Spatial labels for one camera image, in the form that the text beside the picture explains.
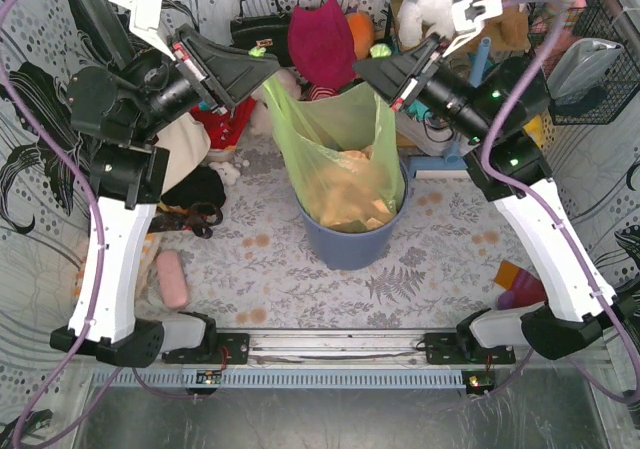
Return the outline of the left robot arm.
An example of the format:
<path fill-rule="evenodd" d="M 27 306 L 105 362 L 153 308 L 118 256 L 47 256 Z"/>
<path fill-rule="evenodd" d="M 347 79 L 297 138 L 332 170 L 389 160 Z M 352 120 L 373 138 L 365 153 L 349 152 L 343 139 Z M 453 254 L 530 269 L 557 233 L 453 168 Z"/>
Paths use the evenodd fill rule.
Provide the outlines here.
<path fill-rule="evenodd" d="M 117 367 L 224 361 L 213 318 L 181 312 L 162 320 L 134 313 L 144 239 L 161 199 L 170 153 L 152 145 L 199 103 L 231 109 L 278 70 L 273 55 L 216 44 L 189 26 L 124 68 L 88 67 L 68 87 L 71 124 L 100 143 L 89 174 L 96 201 L 83 285 L 53 349 Z"/>

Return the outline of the blue trash bin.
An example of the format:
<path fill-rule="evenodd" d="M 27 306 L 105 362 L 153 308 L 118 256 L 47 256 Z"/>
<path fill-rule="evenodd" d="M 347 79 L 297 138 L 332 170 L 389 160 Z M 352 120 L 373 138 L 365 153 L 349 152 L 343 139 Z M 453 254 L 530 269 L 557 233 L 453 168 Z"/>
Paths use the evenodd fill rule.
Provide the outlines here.
<path fill-rule="evenodd" d="M 382 257 L 396 224 L 404 216 L 409 205 L 410 178 L 408 177 L 408 169 L 402 160 L 399 161 L 399 164 L 405 185 L 400 209 L 389 223 L 372 231 L 344 233 L 329 229 L 313 220 L 304 210 L 298 198 L 295 198 L 311 251 L 329 269 L 360 270 L 372 265 Z"/>

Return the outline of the green trash bag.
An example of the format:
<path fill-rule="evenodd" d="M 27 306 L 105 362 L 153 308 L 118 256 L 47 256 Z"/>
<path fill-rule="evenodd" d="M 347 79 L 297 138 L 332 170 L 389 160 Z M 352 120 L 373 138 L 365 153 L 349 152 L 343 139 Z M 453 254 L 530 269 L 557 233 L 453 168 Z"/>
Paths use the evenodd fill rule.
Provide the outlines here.
<path fill-rule="evenodd" d="M 374 89 L 361 82 L 336 96 L 300 101 L 275 76 L 262 89 L 290 182 L 311 219 L 346 233 L 390 223 L 406 183 L 395 112 Z"/>

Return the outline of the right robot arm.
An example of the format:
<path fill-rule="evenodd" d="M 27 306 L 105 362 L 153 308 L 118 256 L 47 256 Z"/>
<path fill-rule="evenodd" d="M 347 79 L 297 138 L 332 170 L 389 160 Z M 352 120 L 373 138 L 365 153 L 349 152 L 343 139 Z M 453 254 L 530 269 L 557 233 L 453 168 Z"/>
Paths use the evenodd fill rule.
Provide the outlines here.
<path fill-rule="evenodd" d="M 479 86 L 458 77 L 431 37 L 418 47 L 364 59 L 355 71 L 395 109 L 419 100 L 476 147 L 465 155 L 477 188 L 509 222 L 546 292 L 540 303 L 482 310 L 461 321 L 452 346 L 471 362 L 527 345 L 546 359 L 574 354 L 614 328 L 627 345 L 631 295 L 618 294 L 599 273 L 573 229 L 552 171 L 524 126 L 547 104 L 544 75 L 527 58 L 494 66 Z"/>

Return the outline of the blue floor mop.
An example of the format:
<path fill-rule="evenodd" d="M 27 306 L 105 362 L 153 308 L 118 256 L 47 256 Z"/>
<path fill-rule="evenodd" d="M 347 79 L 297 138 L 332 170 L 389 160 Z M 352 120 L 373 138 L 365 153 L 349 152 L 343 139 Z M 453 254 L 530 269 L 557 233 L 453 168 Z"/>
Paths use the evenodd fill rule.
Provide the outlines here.
<path fill-rule="evenodd" d="M 477 52 L 467 59 L 471 63 L 468 83 L 476 88 L 483 79 L 492 40 L 490 37 L 483 37 L 477 47 Z M 411 156 L 409 158 L 410 174 L 416 179 L 444 179 L 444 178 L 467 178 L 467 166 L 463 160 L 466 150 L 475 147 L 478 142 L 472 142 L 464 136 L 457 127 L 451 123 L 445 123 L 440 119 L 438 129 L 444 126 L 451 131 L 449 145 L 443 150 L 440 156 Z"/>

